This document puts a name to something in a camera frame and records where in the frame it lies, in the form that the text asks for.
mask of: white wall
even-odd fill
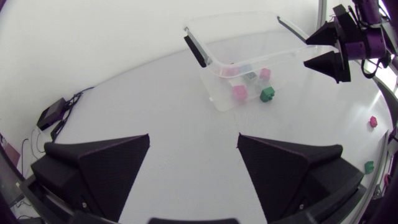
[[[8,0],[0,13],[0,132],[20,150],[54,101],[187,49],[186,18],[250,10],[275,11],[311,34],[318,0]]]

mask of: small cube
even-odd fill
[[[265,81],[269,81],[271,79],[271,70],[268,68],[263,68],[260,71],[260,78]]]
[[[263,102],[267,102],[269,100],[272,100],[272,97],[274,97],[274,95],[275,95],[275,90],[273,89],[273,87],[270,86],[261,91],[260,99]]]
[[[250,72],[252,70],[250,65],[243,65],[241,67],[241,72]]]
[[[234,86],[232,87],[232,91],[234,93],[235,100],[244,100],[248,97],[248,92],[244,85]]]
[[[223,75],[227,77],[232,77],[239,74],[239,72],[240,72],[239,68],[227,68],[223,70]]]
[[[254,72],[250,72],[247,73],[243,76],[243,78],[247,81],[247,82],[253,82],[254,80],[256,80],[257,75]]]
[[[365,163],[365,174],[371,174],[374,170],[373,161]]]
[[[372,128],[377,126],[377,119],[374,116],[371,117],[370,124]]]

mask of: metal frame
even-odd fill
[[[318,0],[318,21],[317,30],[326,22],[327,0]]]
[[[380,174],[382,172],[382,170],[381,170],[382,166],[386,162],[387,142],[388,142],[389,134],[390,134],[389,131],[387,131],[383,136],[383,144],[381,147],[377,167],[374,171],[374,175],[373,175],[370,187],[369,187],[368,191],[365,193],[365,195],[363,197],[363,201],[361,202],[361,205],[359,206],[358,211],[356,212],[352,223],[359,223],[365,210],[368,207],[369,202],[371,201],[371,199],[373,197],[373,193],[376,189],[377,182],[378,182],[378,180],[380,178]]]

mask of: white table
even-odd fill
[[[314,56],[320,52],[314,49]],[[372,80],[351,65],[351,83],[299,63],[286,64],[288,82],[272,101],[216,110],[189,51],[169,55],[87,91],[57,143],[149,133],[150,148],[131,189],[121,223],[152,217],[178,220],[237,218],[265,223],[250,176],[236,148],[239,132],[310,145],[341,144],[342,157],[364,172],[377,161],[392,129],[386,102]],[[368,121],[375,116],[378,126]],[[371,175],[362,184],[369,186]]]

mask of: black cable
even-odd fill
[[[24,139],[22,142],[22,147],[21,147],[21,166],[22,166],[22,172],[21,175],[24,176],[24,143],[28,141],[29,139]]]
[[[32,206],[31,204],[26,203],[26,202],[20,202],[19,205],[16,205],[16,206],[17,206],[17,208],[19,208],[21,205]]]
[[[35,218],[35,217],[30,217],[30,216],[27,216],[27,215],[21,215],[20,217],[18,217],[17,219],[20,219],[20,218],[22,218],[22,217],[26,217],[26,218]]]
[[[42,133],[39,132],[39,134],[37,135],[37,139],[36,139],[36,149],[38,150],[38,152],[44,153],[44,151],[40,151],[40,150],[39,150],[39,147],[37,146],[37,144],[39,143],[39,136],[40,136],[41,134],[42,134]]]
[[[82,91],[80,91],[80,92],[74,94],[74,96],[73,96],[70,100],[68,100],[68,101],[65,103],[65,105],[69,104],[69,102],[71,102],[71,100],[74,99],[74,97],[76,97],[77,95],[83,94],[83,92],[85,92],[85,91],[87,91],[87,90],[90,90],[90,89],[93,89],[94,87],[95,87],[95,86],[89,87],[89,88],[87,88],[87,89],[84,89],[84,90],[82,90]]]
[[[359,17],[360,15],[359,15],[359,11],[358,11],[358,7],[357,7],[357,6],[355,6],[355,11],[356,11],[356,14],[358,15],[358,22],[359,22],[359,24],[361,24],[362,26],[364,26],[364,27],[366,27],[366,28],[372,28],[371,26],[369,26],[369,25],[367,25],[367,24],[365,24],[365,23],[363,23],[363,22],[361,21],[361,18]]]
[[[377,69],[379,68],[379,64],[380,64],[380,60],[377,61],[377,65],[376,65],[376,69],[374,70],[374,72],[372,73],[366,73],[364,66],[365,66],[365,60],[362,60],[361,63],[361,70],[362,70],[362,74],[366,77],[366,78],[373,78],[376,75]]]
[[[356,26],[358,27],[359,30],[361,30],[361,26],[359,25],[359,20],[356,18],[353,8],[351,6],[348,6],[348,10],[353,15],[353,18],[355,20]]]
[[[32,151],[33,157],[35,157],[36,159],[39,159],[33,152],[33,133],[34,132],[35,132],[35,129],[33,129],[32,134],[30,135],[30,149]]]
[[[371,64],[373,64],[373,65],[375,65],[375,66],[377,66],[377,64],[376,63],[374,63],[374,62],[372,62],[370,59],[366,59],[369,63],[371,63]]]
[[[67,117],[65,119],[61,120],[57,124],[57,126],[54,128],[54,130],[51,132],[52,142],[55,142],[58,135],[61,133],[62,129],[65,127],[65,124],[67,123],[67,121],[70,117],[70,114],[72,113],[73,107],[77,104],[80,97],[83,95],[83,92],[86,90],[90,90],[92,88],[94,88],[94,87],[87,88],[83,91],[80,91],[79,93],[74,94],[74,96],[65,103],[65,109],[69,110],[69,112],[68,112]]]

